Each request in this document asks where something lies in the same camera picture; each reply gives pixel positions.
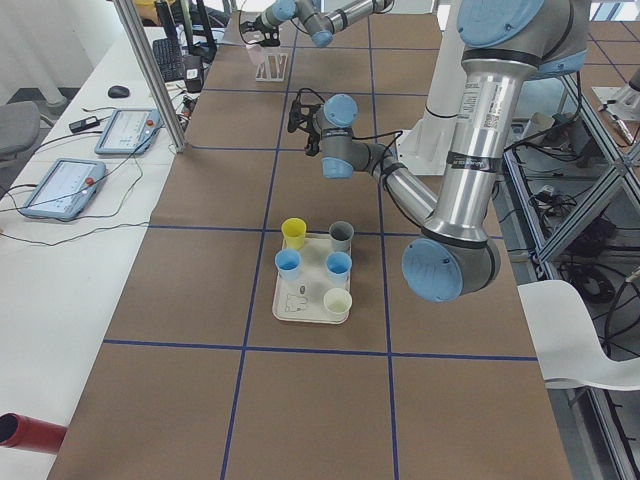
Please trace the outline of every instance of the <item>tablet screen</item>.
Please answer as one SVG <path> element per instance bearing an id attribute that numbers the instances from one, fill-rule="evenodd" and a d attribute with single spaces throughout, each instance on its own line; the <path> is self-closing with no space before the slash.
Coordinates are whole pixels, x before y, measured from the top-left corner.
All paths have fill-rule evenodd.
<path id="1" fill-rule="evenodd" d="M 85 180 L 94 168 L 94 164 L 87 163 L 58 163 L 38 194 L 25 206 L 51 213 L 66 212 L 76 198 L 74 194 L 86 186 Z"/>
<path id="2" fill-rule="evenodd" d="M 110 124 L 103 149 L 134 150 L 146 127 L 149 110 L 120 110 Z"/>

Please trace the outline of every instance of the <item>white desk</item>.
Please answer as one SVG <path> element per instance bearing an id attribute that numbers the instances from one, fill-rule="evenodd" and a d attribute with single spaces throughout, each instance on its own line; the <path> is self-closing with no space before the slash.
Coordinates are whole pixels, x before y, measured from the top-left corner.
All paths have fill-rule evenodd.
<path id="1" fill-rule="evenodd" d="M 162 29 L 147 31 L 150 39 L 164 35 Z M 128 87 L 131 96 L 109 98 L 107 90 L 115 84 Z M 154 107 L 124 33 L 45 141 L 68 135 L 70 122 L 93 115 L 83 112 L 83 107 L 106 106 Z M 103 110 L 95 115 L 102 118 L 110 113 Z M 14 184 L 37 183 L 59 157 L 98 158 L 93 153 L 97 139 L 81 135 L 41 149 Z M 98 227 L 148 221 L 171 168 L 174 153 L 170 144 L 166 129 L 162 129 L 150 149 L 139 157 L 144 176 L 113 218 L 61 224 L 5 212 L 0 213 L 0 228 L 15 237 L 55 242 Z M 111 170 L 124 159 L 102 160 Z M 133 160 L 127 161 L 108 177 L 83 213 L 114 212 L 138 173 Z M 14 192 L 21 205 L 26 191 Z M 0 209 L 11 207 L 7 197 L 0 202 Z M 0 237 L 0 414 L 17 412 L 68 425 L 145 231 L 145 227 L 120 228 L 56 247 Z M 0 478 L 43 480 L 54 459 L 53 455 L 0 448 Z"/>

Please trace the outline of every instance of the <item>light blue joint cap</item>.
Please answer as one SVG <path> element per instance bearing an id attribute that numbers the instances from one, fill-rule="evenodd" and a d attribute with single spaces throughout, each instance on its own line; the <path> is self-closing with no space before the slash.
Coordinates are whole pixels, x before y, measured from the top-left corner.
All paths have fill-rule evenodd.
<path id="1" fill-rule="evenodd" d="M 455 257 L 428 238 L 420 238 L 405 249 L 402 273 L 411 290 L 430 302 L 449 302 L 462 293 L 462 272 Z"/>
<path id="2" fill-rule="evenodd" d="M 339 93 L 324 104 L 324 116 L 336 127 L 347 128 L 358 118 L 358 104 L 349 95 Z"/>
<path id="3" fill-rule="evenodd" d="M 273 16 L 281 22 L 291 20 L 296 15 L 295 0 L 277 0 L 271 7 Z"/>
<path id="4" fill-rule="evenodd" d="M 538 69 L 538 73 L 529 80 L 540 80 L 542 78 L 560 77 L 569 73 L 577 72 L 584 66 L 587 60 L 587 51 L 574 53 L 568 57 L 543 63 Z"/>
<path id="5" fill-rule="evenodd" d="M 330 180 L 349 179 L 353 176 L 353 167 L 335 157 L 324 157 L 322 159 L 322 174 L 324 178 Z"/>
<path id="6" fill-rule="evenodd" d="M 463 0 L 458 14 L 460 38 L 469 47 L 506 42 L 531 23 L 544 0 Z"/>
<path id="7" fill-rule="evenodd" d="M 333 42 L 333 33 L 329 30 L 320 30 L 311 35 L 311 40 L 316 47 L 323 48 Z"/>

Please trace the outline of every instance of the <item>gray cup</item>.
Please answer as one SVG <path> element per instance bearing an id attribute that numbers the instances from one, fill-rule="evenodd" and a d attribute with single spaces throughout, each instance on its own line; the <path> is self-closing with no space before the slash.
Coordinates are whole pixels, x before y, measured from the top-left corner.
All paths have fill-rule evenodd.
<path id="1" fill-rule="evenodd" d="M 331 236 L 331 249 L 334 252 L 348 252 L 353 240 L 353 225 L 349 222 L 339 221 L 329 227 Z"/>

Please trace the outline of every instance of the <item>computer mouse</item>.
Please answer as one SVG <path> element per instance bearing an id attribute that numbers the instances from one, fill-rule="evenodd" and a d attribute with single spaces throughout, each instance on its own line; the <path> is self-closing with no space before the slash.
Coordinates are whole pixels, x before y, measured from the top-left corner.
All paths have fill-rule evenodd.
<path id="1" fill-rule="evenodd" d="M 127 87 L 123 87 L 122 85 L 114 85 L 109 89 L 107 95 L 110 98 L 125 98 L 129 96 L 129 89 Z"/>

